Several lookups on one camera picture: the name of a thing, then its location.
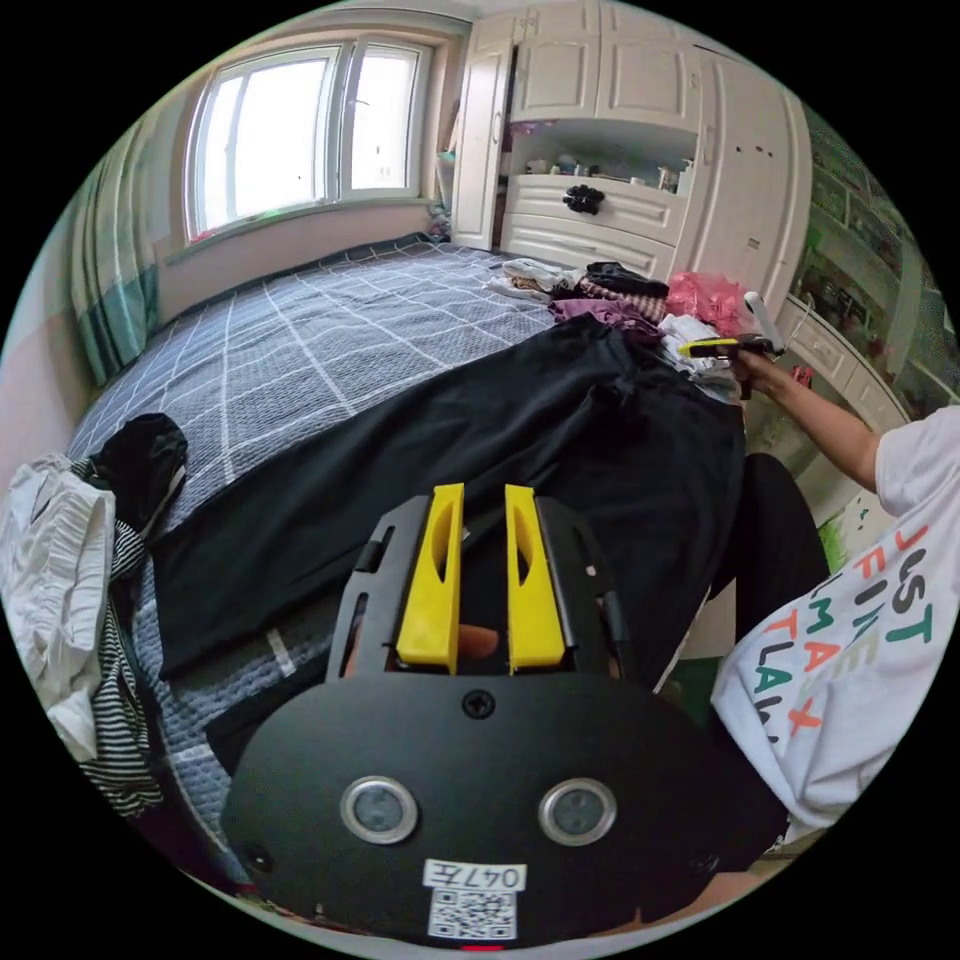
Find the person's right hand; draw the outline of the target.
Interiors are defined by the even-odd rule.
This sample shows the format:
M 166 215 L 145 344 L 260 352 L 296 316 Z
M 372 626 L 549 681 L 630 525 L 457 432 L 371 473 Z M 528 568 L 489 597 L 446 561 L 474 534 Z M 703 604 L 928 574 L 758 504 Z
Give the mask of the person's right hand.
M 781 369 L 766 354 L 738 350 L 731 360 L 744 398 L 759 391 L 781 403 L 798 387 L 791 372 Z

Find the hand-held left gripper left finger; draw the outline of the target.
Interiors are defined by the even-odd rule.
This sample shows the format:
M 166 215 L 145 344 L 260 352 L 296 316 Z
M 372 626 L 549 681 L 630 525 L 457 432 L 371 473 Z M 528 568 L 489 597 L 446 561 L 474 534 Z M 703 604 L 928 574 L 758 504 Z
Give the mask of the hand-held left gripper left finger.
M 395 650 L 409 667 L 457 670 L 465 486 L 434 488 Z

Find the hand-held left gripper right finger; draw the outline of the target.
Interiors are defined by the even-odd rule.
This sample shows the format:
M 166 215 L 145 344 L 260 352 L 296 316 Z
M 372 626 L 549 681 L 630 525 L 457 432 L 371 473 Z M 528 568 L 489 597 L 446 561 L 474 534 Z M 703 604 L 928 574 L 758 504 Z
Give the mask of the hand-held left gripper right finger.
M 534 490 L 507 485 L 504 493 L 509 670 L 554 668 L 564 635 Z

